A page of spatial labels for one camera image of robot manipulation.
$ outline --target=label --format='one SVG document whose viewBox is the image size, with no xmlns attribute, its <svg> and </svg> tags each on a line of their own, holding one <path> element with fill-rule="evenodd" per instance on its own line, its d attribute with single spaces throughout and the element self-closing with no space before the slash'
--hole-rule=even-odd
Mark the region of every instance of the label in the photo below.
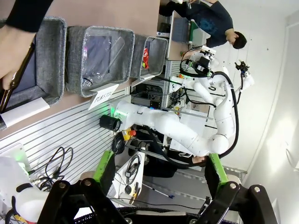
<svg viewBox="0 0 299 224">
<path fill-rule="evenodd" d="M 29 103 L 16 107 L 8 112 L 1 114 L 1 117 L 6 125 L 10 127 L 21 120 L 29 118 L 37 113 L 49 109 L 49 104 L 43 98 L 38 98 Z"/>
<path fill-rule="evenodd" d="M 90 106 L 88 110 L 93 109 L 94 107 L 109 100 L 118 86 L 119 84 L 110 83 L 100 88 L 91 90 L 93 92 L 98 92 L 98 94 L 96 96 L 93 96 L 93 98 L 90 100 Z"/>
</svg>

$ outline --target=slatted wall panel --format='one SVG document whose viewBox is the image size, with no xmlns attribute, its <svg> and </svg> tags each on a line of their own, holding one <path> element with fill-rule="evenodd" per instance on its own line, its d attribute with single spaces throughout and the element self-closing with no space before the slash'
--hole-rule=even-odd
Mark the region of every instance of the slatted wall panel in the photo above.
<svg viewBox="0 0 299 224">
<path fill-rule="evenodd" d="M 180 61 L 172 61 L 171 62 L 171 76 L 179 75 L 179 65 L 180 64 L 181 64 Z"/>
<path fill-rule="evenodd" d="M 125 94 L 125 90 L 115 92 L 110 101 L 124 97 Z M 103 103 L 90 111 L 88 107 L 89 103 L 86 102 L 1 139 L 0 154 L 15 143 L 21 143 L 31 168 L 39 169 L 60 146 L 65 149 L 72 147 L 74 157 L 63 175 L 65 180 L 75 183 L 83 172 L 96 169 L 103 152 L 111 149 L 113 139 L 111 132 L 99 126 L 99 118 L 103 114 L 110 114 L 109 103 Z M 70 156 L 69 153 L 66 155 L 66 162 Z M 50 171 L 54 171 L 60 161 L 52 163 Z M 44 168 L 37 172 L 36 177 L 43 174 Z"/>
</svg>

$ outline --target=storage bin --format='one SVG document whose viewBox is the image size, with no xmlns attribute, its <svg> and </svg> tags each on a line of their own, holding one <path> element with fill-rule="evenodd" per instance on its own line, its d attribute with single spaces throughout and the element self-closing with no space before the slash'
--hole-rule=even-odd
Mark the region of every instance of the storage bin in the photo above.
<svg viewBox="0 0 299 224">
<path fill-rule="evenodd" d="M 50 106 L 64 93 L 65 45 L 67 26 L 64 19 L 46 16 L 34 42 L 35 53 L 22 80 L 8 102 L 5 112 L 42 97 Z M 6 128 L 0 121 L 0 130 Z"/>
<path fill-rule="evenodd" d="M 148 69 L 142 68 L 143 53 L 145 48 L 149 51 Z M 151 74 L 160 75 L 163 70 L 164 59 L 167 50 L 167 40 L 159 37 L 136 35 L 135 47 L 130 77 Z"/>
<path fill-rule="evenodd" d="M 90 97 L 90 91 L 108 83 L 129 79 L 135 34 L 112 27 L 68 28 L 66 87 L 68 91 Z"/>
</svg>

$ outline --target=white wall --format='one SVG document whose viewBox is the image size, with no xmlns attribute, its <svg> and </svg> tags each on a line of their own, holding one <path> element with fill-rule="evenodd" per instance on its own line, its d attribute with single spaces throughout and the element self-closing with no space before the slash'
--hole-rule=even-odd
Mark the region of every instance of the white wall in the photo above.
<svg viewBox="0 0 299 224">
<path fill-rule="evenodd" d="M 283 14 L 262 6 L 245 5 L 234 0 L 222 0 L 234 21 L 234 28 L 242 32 L 248 43 L 236 50 L 226 43 L 216 47 L 216 57 L 229 70 L 235 88 L 241 84 L 235 62 L 245 61 L 256 84 L 246 90 L 238 106 L 240 136 L 235 150 L 223 158 L 228 167 L 248 170 L 259 146 L 277 89 L 285 42 L 286 20 Z"/>
<path fill-rule="evenodd" d="M 273 202 L 280 205 L 282 224 L 299 223 L 299 173 L 294 172 L 286 157 L 289 149 L 292 165 L 299 160 L 299 12 L 288 18 L 289 29 L 286 64 L 281 90 L 266 141 L 258 154 L 246 187 L 262 184 Z"/>
</svg>

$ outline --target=person's hand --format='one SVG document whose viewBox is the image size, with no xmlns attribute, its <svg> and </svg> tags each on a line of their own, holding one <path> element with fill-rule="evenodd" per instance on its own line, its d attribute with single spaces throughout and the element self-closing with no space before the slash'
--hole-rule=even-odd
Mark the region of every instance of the person's hand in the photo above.
<svg viewBox="0 0 299 224">
<path fill-rule="evenodd" d="M 5 25 L 0 29 L 0 79 L 5 90 L 28 53 L 35 33 Z"/>
<path fill-rule="evenodd" d="M 194 156 L 192 158 L 192 163 L 204 162 L 205 160 L 206 160 L 205 156 Z"/>
</svg>

